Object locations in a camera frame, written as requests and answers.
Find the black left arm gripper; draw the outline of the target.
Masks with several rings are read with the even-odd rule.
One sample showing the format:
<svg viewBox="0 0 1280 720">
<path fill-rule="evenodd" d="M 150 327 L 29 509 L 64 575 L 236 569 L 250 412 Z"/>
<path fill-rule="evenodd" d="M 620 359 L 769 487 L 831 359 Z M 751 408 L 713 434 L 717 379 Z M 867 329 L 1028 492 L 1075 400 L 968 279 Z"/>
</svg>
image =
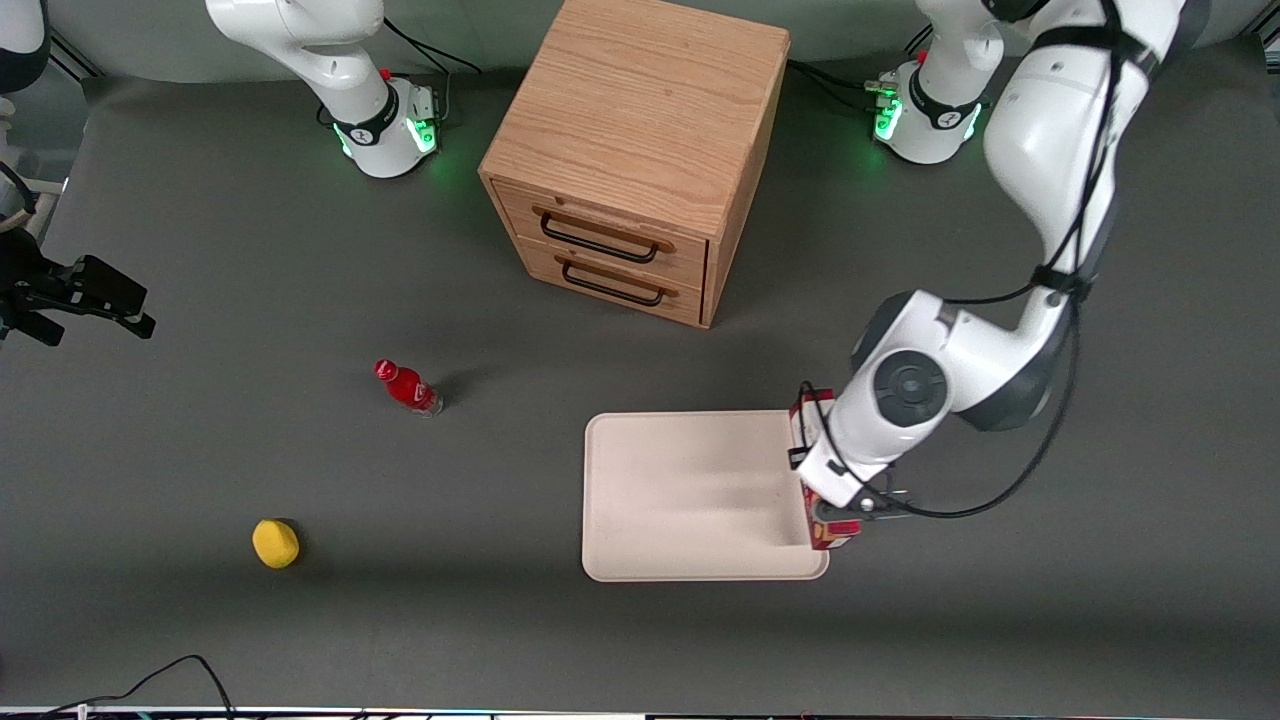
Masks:
<svg viewBox="0 0 1280 720">
<path fill-rule="evenodd" d="M 810 450 L 803 446 L 790 448 L 787 451 L 790 469 L 796 471 L 809 452 Z M 812 502 L 812 519 L 814 523 L 829 525 L 841 521 L 876 521 L 906 518 L 909 512 L 902 506 L 909 505 L 913 497 L 906 489 L 872 492 L 869 488 L 864 488 L 845 507 L 828 503 L 823 498 L 814 498 Z"/>
</svg>

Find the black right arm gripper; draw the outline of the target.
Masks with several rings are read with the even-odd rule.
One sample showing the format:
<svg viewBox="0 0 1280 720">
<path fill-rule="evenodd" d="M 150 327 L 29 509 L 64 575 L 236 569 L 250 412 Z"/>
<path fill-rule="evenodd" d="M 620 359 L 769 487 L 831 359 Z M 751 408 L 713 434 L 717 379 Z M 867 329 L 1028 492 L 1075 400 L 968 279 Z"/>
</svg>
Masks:
<svg viewBox="0 0 1280 720">
<path fill-rule="evenodd" d="M 49 347 L 61 342 L 65 328 L 36 311 L 20 311 L 29 286 L 37 293 L 55 299 L 54 306 L 65 307 L 70 297 L 74 314 L 99 316 L 115 322 L 133 336 L 150 340 L 156 322 L 145 313 L 147 290 L 100 258 L 84 255 L 69 266 L 44 256 L 35 237 L 26 229 L 4 231 L 1 234 L 1 324 L 18 325 L 18 331 Z"/>
</svg>

